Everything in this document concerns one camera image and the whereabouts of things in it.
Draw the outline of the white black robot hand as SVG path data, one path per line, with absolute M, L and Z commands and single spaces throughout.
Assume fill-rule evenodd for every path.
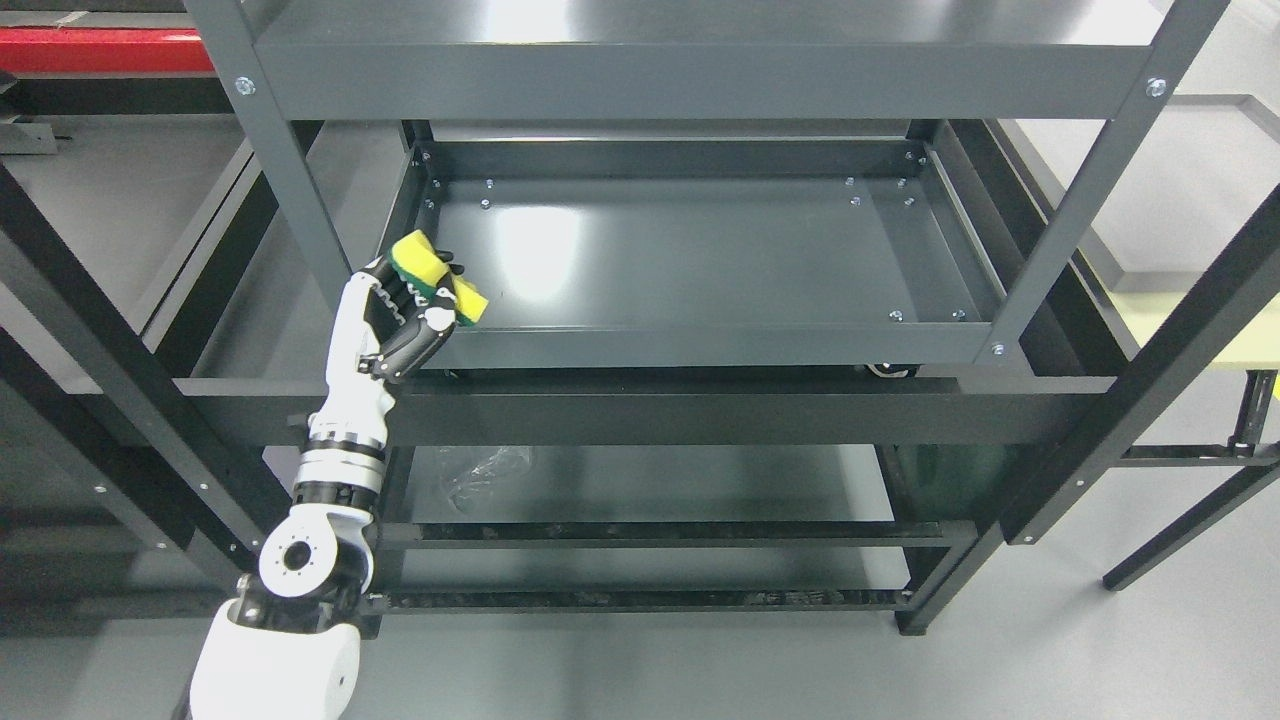
M 462 272 L 449 251 L 442 259 Z M 340 292 L 326 355 L 326 398 L 308 419 L 308 442 L 387 446 L 388 383 L 420 368 L 458 324 L 452 281 L 430 299 L 396 272 L 389 251 L 357 270 Z

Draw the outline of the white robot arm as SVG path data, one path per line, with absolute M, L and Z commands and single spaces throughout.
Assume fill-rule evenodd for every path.
M 358 602 L 374 575 L 365 536 L 385 445 L 311 437 L 285 518 L 214 614 L 186 701 L 192 719 L 338 719 L 358 680 Z

